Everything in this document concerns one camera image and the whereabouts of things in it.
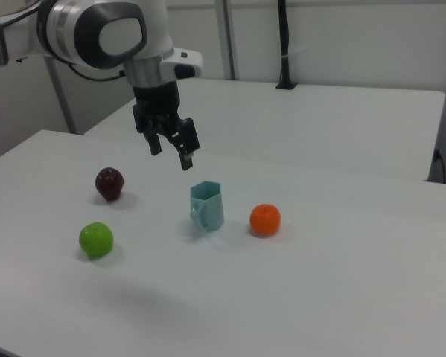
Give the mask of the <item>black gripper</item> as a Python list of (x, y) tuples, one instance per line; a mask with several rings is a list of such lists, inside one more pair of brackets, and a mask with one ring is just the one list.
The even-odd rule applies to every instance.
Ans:
[(176, 82), (150, 88), (133, 87), (133, 94), (137, 132), (145, 137), (151, 155), (156, 156), (162, 151), (160, 134), (178, 151), (182, 170), (192, 168), (192, 156), (200, 148), (200, 142), (193, 119), (179, 118), (180, 99)]

